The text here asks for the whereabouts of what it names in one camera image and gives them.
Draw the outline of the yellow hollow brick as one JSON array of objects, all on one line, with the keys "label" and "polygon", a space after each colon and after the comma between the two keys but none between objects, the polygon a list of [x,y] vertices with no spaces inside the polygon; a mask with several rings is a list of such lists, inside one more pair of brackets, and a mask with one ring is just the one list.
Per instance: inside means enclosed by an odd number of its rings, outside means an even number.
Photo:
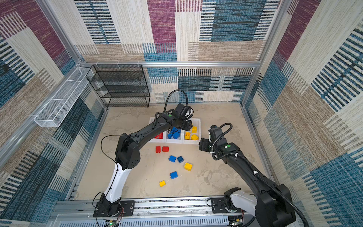
[{"label": "yellow hollow brick", "polygon": [[191,139],[191,133],[190,132],[186,132],[185,133],[185,140],[190,140]]}]

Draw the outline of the blue large square brick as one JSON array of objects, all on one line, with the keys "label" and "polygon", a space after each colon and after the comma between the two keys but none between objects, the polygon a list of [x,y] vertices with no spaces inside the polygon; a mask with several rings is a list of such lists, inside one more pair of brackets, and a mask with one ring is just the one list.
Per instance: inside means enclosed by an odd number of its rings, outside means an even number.
[{"label": "blue large square brick", "polygon": [[171,135],[172,135],[172,138],[177,140],[180,138],[180,135],[181,135],[181,130],[180,129],[177,129],[177,128],[173,128],[172,131],[171,131]]}]

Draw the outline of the blue long studded brick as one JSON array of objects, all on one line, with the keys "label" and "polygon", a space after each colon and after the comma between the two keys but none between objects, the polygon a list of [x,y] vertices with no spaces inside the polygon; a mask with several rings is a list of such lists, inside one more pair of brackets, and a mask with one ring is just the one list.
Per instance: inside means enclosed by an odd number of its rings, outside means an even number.
[{"label": "blue long studded brick", "polygon": [[173,135],[174,135],[173,133],[168,133],[167,138],[172,139]]}]

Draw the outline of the yellow studded brick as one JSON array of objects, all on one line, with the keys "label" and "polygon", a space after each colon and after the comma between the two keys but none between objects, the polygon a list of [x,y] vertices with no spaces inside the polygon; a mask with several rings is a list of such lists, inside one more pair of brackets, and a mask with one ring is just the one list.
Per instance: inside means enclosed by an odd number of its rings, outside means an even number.
[{"label": "yellow studded brick", "polygon": [[185,169],[185,170],[188,170],[188,171],[191,171],[191,170],[192,170],[192,164],[190,164],[190,163],[185,163],[185,164],[184,164],[184,169]]}]

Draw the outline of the dark blue hollow brick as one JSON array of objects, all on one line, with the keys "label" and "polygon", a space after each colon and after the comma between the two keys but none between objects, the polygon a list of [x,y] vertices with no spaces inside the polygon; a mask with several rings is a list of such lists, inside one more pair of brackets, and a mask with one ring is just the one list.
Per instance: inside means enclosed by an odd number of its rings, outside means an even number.
[{"label": "dark blue hollow brick", "polygon": [[179,156],[179,157],[177,158],[177,160],[178,160],[178,162],[179,162],[179,163],[182,163],[182,162],[184,161],[184,159],[183,159],[183,157],[182,157],[182,156]]}]

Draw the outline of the red long curved brick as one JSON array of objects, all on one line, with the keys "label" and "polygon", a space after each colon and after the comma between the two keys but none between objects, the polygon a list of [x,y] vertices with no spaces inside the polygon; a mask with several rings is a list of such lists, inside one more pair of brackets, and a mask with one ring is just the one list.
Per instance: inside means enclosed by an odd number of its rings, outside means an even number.
[{"label": "red long curved brick", "polygon": [[157,136],[155,137],[155,139],[163,139],[163,133],[160,133],[159,135],[157,135]]}]

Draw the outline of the small yellow brick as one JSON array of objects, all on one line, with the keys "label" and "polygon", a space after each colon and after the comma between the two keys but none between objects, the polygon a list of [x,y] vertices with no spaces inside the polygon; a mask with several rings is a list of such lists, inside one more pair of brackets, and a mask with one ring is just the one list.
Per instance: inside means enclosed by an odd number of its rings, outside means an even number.
[{"label": "small yellow brick", "polygon": [[160,181],[159,182],[159,185],[160,185],[160,187],[163,187],[163,186],[165,186],[166,185],[166,182],[163,180],[163,181]]}]

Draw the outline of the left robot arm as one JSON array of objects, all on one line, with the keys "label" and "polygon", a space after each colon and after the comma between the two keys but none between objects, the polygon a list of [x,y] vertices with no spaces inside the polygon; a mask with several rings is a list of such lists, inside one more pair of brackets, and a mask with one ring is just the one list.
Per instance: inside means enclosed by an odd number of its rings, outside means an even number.
[{"label": "left robot arm", "polygon": [[[185,103],[179,103],[175,108],[167,109],[169,99],[177,92],[185,96]],[[157,112],[151,123],[134,133],[118,135],[115,157],[112,158],[114,170],[106,190],[99,193],[99,201],[93,203],[93,217],[116,217],[121,214],[123,189],[131,170],[141,161],[141,150],[161,133],[172,129],[177,131],[192,129],[192,116],[193,109],[189,105],[187,93],[177,89],[168,95],[163,111]]]}]

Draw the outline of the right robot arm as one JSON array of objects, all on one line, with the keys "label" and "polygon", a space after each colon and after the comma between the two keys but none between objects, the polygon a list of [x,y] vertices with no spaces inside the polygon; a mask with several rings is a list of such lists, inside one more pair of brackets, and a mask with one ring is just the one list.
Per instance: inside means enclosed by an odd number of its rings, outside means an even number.
[{"label": "right robot arm", "polygon": [[215,161],[222,160],[229,165],[250,187],[253,195],[245,194],[235,187],[225,192],[224,203],[227,212],[246,211],[258,221],[261,227],[286,227],[300,217],[305,227],[309,226],[307,218],[292,202],[290,190],[284,184],[276,184],[262,174],[233,142],[228,142],[223,131],[224,126],[212,125],[209,138],[201,139],[199,150],[211,154]]}]

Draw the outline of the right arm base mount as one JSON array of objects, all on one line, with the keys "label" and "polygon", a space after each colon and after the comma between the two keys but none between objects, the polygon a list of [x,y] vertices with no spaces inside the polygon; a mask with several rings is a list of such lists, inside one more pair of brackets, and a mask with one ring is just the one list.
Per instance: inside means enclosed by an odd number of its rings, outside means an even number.
[{"label": "right arm base mount", "polygon": [[222,213],[249,213],[246,210],[240,208],[231,208],[227,207],[227,204],[223,197],[211,197],[207,199],[206,204],[212,209],[213,214],[222,214]]}]

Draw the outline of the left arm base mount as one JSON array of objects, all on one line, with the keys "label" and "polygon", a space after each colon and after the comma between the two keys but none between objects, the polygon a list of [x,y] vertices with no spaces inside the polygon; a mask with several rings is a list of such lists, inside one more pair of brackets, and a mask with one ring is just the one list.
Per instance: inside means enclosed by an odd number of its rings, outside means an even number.
[{"label": "left arm base mount", "polygon": [[134,212],[135,201],[116,201],[110,203],[107,200],[96,204],[95,211],[93,213],[94,218],[106,218],[106,217],[131,217]]}]

